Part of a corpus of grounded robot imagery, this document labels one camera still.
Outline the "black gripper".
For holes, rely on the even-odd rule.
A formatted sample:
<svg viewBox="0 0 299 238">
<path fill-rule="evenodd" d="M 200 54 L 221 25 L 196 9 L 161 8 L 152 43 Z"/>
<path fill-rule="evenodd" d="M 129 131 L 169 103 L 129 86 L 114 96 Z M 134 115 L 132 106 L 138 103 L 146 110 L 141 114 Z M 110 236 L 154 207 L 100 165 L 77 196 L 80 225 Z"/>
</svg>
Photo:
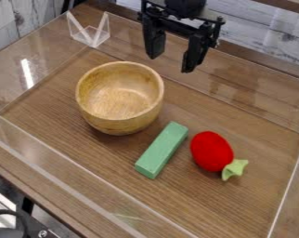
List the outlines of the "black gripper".
<svg viewBox="0 0 299 238">
<path fill-rule="evenodd" d="M 138 19 L 142 22 L 145 50 L 154 60 L 165 52 L 165 31 L 189 36 L 184 53 L 182 73 L 192 73 L 203 63 L 209 47 L 217 46 L 223 16 L 205 7 L 207 0 L 141 0 Z M 209 27 L 205 33 L 197 33 Z"/>
</svg>

